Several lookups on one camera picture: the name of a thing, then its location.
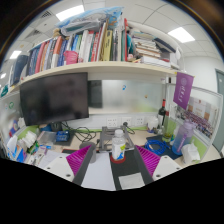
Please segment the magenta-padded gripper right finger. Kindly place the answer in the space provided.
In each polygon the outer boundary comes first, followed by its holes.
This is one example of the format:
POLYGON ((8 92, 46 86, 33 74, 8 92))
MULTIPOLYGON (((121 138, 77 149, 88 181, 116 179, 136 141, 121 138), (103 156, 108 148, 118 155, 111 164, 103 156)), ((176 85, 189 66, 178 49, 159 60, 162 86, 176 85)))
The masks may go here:
POLYGON ((168 155, 160 157, 138 145, 134 147, 134 156, 145 184, 181 170, 181 167, 168 155))

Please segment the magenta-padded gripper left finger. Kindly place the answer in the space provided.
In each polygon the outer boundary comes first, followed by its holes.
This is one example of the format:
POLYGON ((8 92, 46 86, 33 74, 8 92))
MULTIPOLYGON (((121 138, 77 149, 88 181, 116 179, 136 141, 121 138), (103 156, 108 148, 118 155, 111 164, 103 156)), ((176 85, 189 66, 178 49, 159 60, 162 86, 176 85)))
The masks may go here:
POLYGON ((58 156, 44 169, 76 185, 81 185, 93 156, 93 151, 94 146, 89 145, 66 157, 58 156))

